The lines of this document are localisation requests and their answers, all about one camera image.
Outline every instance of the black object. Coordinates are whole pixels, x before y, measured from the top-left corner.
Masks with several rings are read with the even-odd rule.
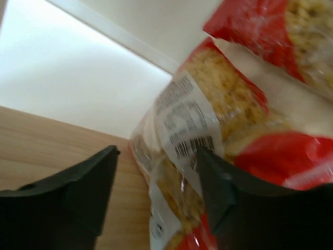
[[[1,191],[0,249],[93,250],[119,153],[109,146],[51,177]]]
[[[219,250],[333,248],[333,184],[296,191],[198,149],[208,223]]]

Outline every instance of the clear plastic packaging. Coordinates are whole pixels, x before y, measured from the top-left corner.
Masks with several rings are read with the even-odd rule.
[[[203,28],[333,99],[333,2],[224,0]]]
[[[211,38],[180,67],[129,145],[150,185],[152,250],[217,249],[196,169],[199,145],[259,178],[286,186],[333,153],[332,140],[294,131],[266,104],[264,93],[235,69]],[[267,168],[272,161],[273,168]],[[293,164],[304,163],[304,168],[291,171]],[[275,179],[279,171],[280,179]]]

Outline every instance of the transparent plastic window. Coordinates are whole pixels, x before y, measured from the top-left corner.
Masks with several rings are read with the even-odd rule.
[[[333,99],[331,0],[224,0],[203,29]]]
[[[152,250],[216,249],[196,169],[199,145],[279,185],[302,189],[330,181],[332,140],[294,131],[266,103],[210,38],[180,67],[129,144],[150,183]],[[306,173],[314,169],[318,178],[309,181]]]

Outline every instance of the food package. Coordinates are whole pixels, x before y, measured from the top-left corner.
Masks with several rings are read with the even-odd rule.
[[[224,0],[203,29],[333,99],[331,0]]]
[[[199,145],[276,184],[304,189],[331,181],[330,165],[324,164],[333,153],[331,140],[297,132],[289,120],[280,110],[267,107],[265,94],[226,59],[212,39],[204,40],[130,140],[130,150],[150,186],[151,249],[216,249],[196,169]],[[267,171],[270,157],[276,162]],[[293,157],[296,166],[306,163],[305,168],[289,171]],[[248,159],[258,162],[258,167]],[[280,178],[274,179],[280,163]],[[316,168],[319,163],[329,167]],[[310,182],[307,177],[313,171],[318,179]]]

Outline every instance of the wood grain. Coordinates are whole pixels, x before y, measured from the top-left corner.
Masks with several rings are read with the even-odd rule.
[[[108,145],[121,151],[103,235],[96,249],[149,249],[148,186],[127,140],[0,107],[0,190],[70,167]]]

